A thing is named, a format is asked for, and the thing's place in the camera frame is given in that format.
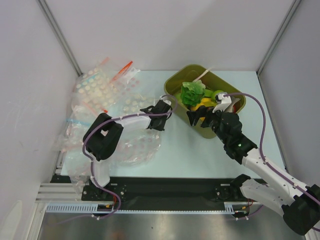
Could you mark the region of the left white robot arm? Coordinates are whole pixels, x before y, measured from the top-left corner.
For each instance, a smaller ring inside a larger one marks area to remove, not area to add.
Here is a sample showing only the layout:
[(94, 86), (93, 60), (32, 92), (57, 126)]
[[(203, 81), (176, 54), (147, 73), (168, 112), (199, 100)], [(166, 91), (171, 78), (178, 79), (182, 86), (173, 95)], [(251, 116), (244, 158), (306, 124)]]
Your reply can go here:
[(170, 100), (161, 98), (153, 106), (140, 109), (137, 113), (113, 118), (103, 112), (98, 115), (83, 136), (82, 153), (90, 159), (92, 194), (99, 200), (110, 195), (109, 161), (123, 134), (137, 130), (163, 131), (168, 115), (174, 109)]

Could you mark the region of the green toy lettuce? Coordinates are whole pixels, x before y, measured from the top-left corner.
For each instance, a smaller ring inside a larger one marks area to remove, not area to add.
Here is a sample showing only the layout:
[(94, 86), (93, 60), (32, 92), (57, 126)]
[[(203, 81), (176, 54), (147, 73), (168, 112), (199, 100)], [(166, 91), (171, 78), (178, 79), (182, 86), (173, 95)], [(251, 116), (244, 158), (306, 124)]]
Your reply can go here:
[(180, 99), (186, 106), (196, 106), (205, 96), (206, 86), (201, 80), (183, 82), (181, 86)]

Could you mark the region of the clear white-dotted zip bag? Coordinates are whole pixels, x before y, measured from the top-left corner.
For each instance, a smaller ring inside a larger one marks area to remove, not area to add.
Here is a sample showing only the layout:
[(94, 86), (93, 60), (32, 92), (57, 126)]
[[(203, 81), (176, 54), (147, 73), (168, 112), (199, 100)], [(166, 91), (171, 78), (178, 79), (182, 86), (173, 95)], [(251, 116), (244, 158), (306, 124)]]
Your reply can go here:
[[(153, 106), (157, 102), (153, 97), (130, 94), (107, 111), (112, 117), (131, 115), (140, 109)], [(65, 153), (61, 174), (69, 176), (77, 194), (83, 190), (90, 179), (90, 159), (82, 152), (83, 137), (91, 124), (102, 112), (102, 106), (96, 102), (87, 103), (78, 100), (72, 103), (73, 113), (68, 119), (66, 142), (62, 148)], [(110, 177), (120, 169), (129, 169), (149, 162), (161, 146), (161, 132), (150, 129), (129, 131), (124, 129), (114, 154), (107, 160), (94, 165), (94, 174), (98, 183), (105, 186)]]

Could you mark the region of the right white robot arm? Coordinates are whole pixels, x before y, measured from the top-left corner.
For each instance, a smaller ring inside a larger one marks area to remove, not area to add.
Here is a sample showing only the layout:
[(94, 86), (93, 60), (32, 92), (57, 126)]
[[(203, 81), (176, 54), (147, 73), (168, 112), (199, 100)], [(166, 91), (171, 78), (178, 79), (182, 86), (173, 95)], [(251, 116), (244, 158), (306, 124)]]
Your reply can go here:
[(320, 221), (320, 188), (308, 186), (279, 168), (261, 153), (261, 149), (242, 133), (242, 123), (236, 113), (202, 106), (187, 111), (191, 126), (204, 118), (202, 128), (211, 128), (223, 143), (226, 154), (255, 172), (266, 184), (241, 175), (230, 188), (231, 196), (242, 201), (255, 200), (278, 213), (286, 225), (298, 235), (306, 235)]

